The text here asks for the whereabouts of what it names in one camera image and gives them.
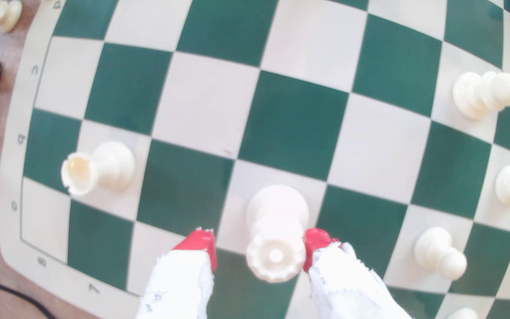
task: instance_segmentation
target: chessboard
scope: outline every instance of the chessboard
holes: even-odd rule
[[[43,0],[13,91],[0,169],[6,262],[107,319],[135,316],[158,256],[213,228],[210,318],[318,319],[306,273],[245,261],[245,208],[297,189],[310,224],[353,245],[416,319],[510,318],[510,107],[452,101],[468,71],[510,73],[510,0]],[[71,196],[72,152],[133,151],[123,192]],[[454,282],[412,247],[447,229]]]

